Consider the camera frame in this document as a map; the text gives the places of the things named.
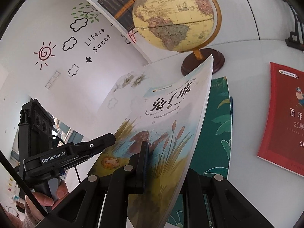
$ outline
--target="cloud drawing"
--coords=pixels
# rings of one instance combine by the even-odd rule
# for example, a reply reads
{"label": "cloud drawing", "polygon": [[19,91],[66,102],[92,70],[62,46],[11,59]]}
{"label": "cloud drawing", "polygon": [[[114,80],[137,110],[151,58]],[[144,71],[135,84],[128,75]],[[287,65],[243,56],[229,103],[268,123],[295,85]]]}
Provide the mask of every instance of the cloud drawing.
{"label": "cloud drawing", "polygon": [[77,74],[77,71],[79,70],[79,67],[76,64],[73,64],[72,67],[69,69],[69,77],[73,77]]}
{"label": "cloud drawing", "polygon": [[76,44],[77,44],[77,39],[75,39],[74,37],[70,37],[67,41],[65,41],[63,43],[62,49],[64,51],[67,51],[69,49],[73,49],[74,45],[76,45]]}
{"label": "cloud drawing", "polygon": [[113,109],[117,103],[118,103],[118,100],[113,97],[112,99],[110,99],[110,101],[108,103],[108,108]]}
{"label": "cloud drawing", "polygon": [[81,28],[86,27],[88,24],[88,19],[87,18],[82,18],[82,19],[76,19],[71,25],[70,28],[74,32],[78,32]]}

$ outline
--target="sun drawing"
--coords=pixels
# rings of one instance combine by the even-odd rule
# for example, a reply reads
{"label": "sun drawing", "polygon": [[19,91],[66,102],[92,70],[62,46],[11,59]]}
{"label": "sun drawing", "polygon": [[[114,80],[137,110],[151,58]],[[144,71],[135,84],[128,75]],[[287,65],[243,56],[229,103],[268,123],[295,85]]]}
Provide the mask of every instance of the sun drawing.
{"label": "sun drawing", "polygon": [[54,49],[56,47],[56,45],[54,45],[51,48],[51,41],[49,42],[48,46],[44,46],[44,42],[42,42],[42,47],[40,48],[39,52],[34,52],[34,54],[38,54],[38,57],[41,61],[44,62],[44,64],[47,66],[48,64],[46,63],[46,60],[50,57],[50,56],[55,56],[52,55],[52,49]]}

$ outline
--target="green leaf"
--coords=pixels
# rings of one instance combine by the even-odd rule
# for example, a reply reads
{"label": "green leaf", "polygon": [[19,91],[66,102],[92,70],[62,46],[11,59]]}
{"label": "green leaf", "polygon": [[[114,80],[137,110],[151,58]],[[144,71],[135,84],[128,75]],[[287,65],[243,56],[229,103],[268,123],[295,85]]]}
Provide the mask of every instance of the green leaf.
{"label": "green leaf", "polygon": [[215,119],[213,119],[212,121],[215,122],[215,123],[221,123],[221,124],[223,124],[223,123],[227,122],[230,119],[231,119],[231,115],[227,114],[227,115],[218,116]]}
{"label": "green leaf", "polygon": [[208,175],[210,177],[214,174],[221,174],[223,177],[226,178],[228,175],[228,169],[225,167],[214,167],[203,173],[203,175]]}
{"label": "green leaf", "polygon": [[230,150],[231,150],[230,144],[225,140],[221,140],[221,144],[222,144],[222,146],[224,147],[224,149],[227,153],[228,159],[230,159]]}
{"label": "green leaf", "polygon": [[231,120],[224,122],[216,131],[216,135],[223,134],[224,132],[231,132]]}
{"label": "green leaf", "polygon": [[229,92],[222,92],[222,93],[219,93],[218,96],[229,96]]}
{"label": "green leaf", "polygon": [[217,108],[220,108],[223,104],[230,104],[230,99],[229,98],[224,99],[222,102],[219,103]]}

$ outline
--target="green book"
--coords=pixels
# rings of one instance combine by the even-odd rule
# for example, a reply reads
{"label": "green book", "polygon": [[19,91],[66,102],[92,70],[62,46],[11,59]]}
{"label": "green book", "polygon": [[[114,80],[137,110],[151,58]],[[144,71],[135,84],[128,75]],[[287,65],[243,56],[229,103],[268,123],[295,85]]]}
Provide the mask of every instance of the green book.
{"label": "green book", "polygon": [[[212,80],[205,119],[190,164],[190,168],[200,175],[228,176],[232,130],[231,100],[227,78]],[[183,200],[180,195],[168,222],[183,227],[183,219]]]}

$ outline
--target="finger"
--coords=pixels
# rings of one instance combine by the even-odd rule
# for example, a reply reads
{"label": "finger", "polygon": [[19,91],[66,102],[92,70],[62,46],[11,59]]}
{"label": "finger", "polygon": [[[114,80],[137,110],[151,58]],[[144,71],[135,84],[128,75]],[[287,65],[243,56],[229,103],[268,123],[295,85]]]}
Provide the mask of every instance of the finger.
{"label": "finger", "polygon": [[59,185],[56,194],[59,199],[62,199],[67,194],[67,186],[64,181],[61,181],[61,184]]}
{"label": "finger", "polygon": [[59,199],[58,201],[56,201],[56,202],[54,203],[54,205],[52,206],[52,210],[53,210],[60,202],[62,202],[63,199],[66,198],[68,194],[69,194],[69,192],[67,192],[66,195],[65,195],[63,198],[61,198],[61,199]]}
{"label": "finger", "polygon": [[33,192],[33,195],[37,199],[37,201],[42,205],[42,206],[52,206],[54,204],[54,200],[40,192]]}

